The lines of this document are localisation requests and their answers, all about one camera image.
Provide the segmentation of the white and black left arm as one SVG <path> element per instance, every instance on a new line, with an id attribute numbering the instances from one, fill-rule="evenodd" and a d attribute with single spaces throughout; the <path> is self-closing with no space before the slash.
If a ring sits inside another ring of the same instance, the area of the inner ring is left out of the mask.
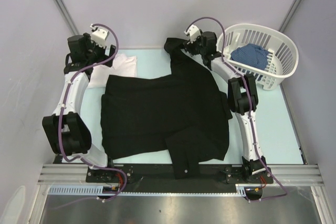
<path id="1" fill-rule="evenodd" d="M 101 27 L 91 34 L 74 35 L 67 39 L 65 84 L 60 100 L 50 116 L 43 117 L 42 126 L 55 154 L 67 162 L 83 161 L 90 167 L 99 167 L 98 176 L 105 182 L 115 178 L 116 169 L 109 165 L 107 154 L 92 142 L 91 133 L 80 116 L 83 96 L 88 87 L 93 68 L 99 63 L 112 65 L 116 47 L 110 46 L 106 54 L 109 32 Z"/>

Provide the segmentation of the black long sleeve shirt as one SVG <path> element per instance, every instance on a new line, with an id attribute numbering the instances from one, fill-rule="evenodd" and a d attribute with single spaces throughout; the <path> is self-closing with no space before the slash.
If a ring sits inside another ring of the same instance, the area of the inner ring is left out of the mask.
<path id="1" fill-rule="evenodd" d="M 231 113 L 213 75 L 168 38 L 171 73 L 155 79 L 110 75 L 101 97 L 102 146 L 111 158 L 167 150 L 177 179 L 200 162 L 223 160 Z"/>

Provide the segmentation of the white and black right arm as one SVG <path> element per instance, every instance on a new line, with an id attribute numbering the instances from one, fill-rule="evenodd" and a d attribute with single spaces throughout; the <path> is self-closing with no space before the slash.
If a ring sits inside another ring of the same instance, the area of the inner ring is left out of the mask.
<path id="1" fill-rule="evenodd" d="M 223 51 L 217 51 L 217 37 L 214 32 L 202 32 L 193 28 L 185 32 L 185 51 L 192 56 L 201 55 L 203 65 L 227 83 L 229 109 L 236 115 L 243 142 L 242 177 L 245 181 L 254 183 L 267 167 L 256 129 L 258 94 L 255 77 L 237 70 L 225 58 Z"/>

